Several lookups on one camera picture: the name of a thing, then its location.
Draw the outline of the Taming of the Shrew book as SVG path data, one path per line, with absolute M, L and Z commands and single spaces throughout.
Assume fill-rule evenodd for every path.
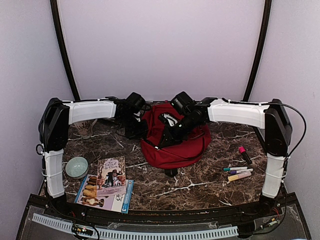
M 124 156 L 105 158 L 98 161 L 96 194 L 98 197 L 123 195 L 126 187 L 126 161 Z

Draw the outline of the red student backpack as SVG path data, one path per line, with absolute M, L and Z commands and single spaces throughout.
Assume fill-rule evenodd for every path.
M 184 140 L 172 146 L 159 146 L 165 125 L 159 120 L 159 115 L 170 113 L 178 120 L 182 115 L 170 103 L 156 104 L 142 117 L 146 120 L 148 131 L 140 140 L 141 151 L 145 160 L 153 167 L 163 169 L 169 177 L 175 177 L 179 168 L 184 168 L 198 162 L 211 142 L 211 133 L 196 139 Z

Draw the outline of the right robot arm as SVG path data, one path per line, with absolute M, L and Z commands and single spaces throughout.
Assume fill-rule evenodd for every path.
M 293 127 L 286 108 L 292 106 L 279 99 L 269 102 L 232 101 L 225 98 L 206 97 L 193 100 L 186 92 L 177 94 L 171 106 L 182 115 L 174 125 L 164 128 L 159 147 L 180 144 L 194 128 L 208 122 L 224 122 L 248 125 L 264 130 L 264 146 L 267 156 L 262 201 L 255 205 L 255 213 L 266 217 L 275 208 L 274 199 L 286 177 L 288 160 L 294 149 L 290 149 Z

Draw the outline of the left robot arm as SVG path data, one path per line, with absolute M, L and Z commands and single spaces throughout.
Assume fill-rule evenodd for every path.
M 141 112 L 147 111 L 145 99 L 131 93 L 126 99 L 106 97 L 99 99 L 63 101 L 51 98 L 38 125 L 42 151 L 42 173 L 46 190 L 52 198 L 65 194 L 62 160 L 69 139 L 70 125 L 97 119 L 114 119 L 124 127 L 124 136 L 130 140 L 141 139 L 148 131 Z

